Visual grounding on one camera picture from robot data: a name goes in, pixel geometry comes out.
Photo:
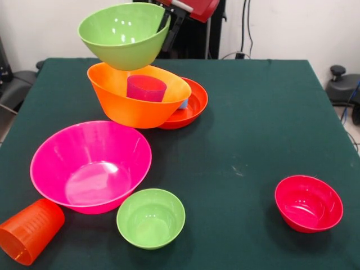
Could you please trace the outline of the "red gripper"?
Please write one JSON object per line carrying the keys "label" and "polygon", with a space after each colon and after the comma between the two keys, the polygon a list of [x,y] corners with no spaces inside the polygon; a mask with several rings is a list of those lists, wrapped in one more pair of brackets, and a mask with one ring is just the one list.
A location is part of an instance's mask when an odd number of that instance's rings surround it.
{"label": "red gripper", "polygon": [[189,14],[190,18],[205,23],[213,15],[219,5],[219,2],[220,0],[159,0],[159,3],[161,4],[169,7],[178,7],[186,11],[183,13],[170,12],[168,10],[164,11],[157,32],[160,32],[166,26],[171,14],[175,14],[176,20],[173,27],[168,30],[163,43],[163,52],[171,50],[174,40],[186,17],[186,13]]}

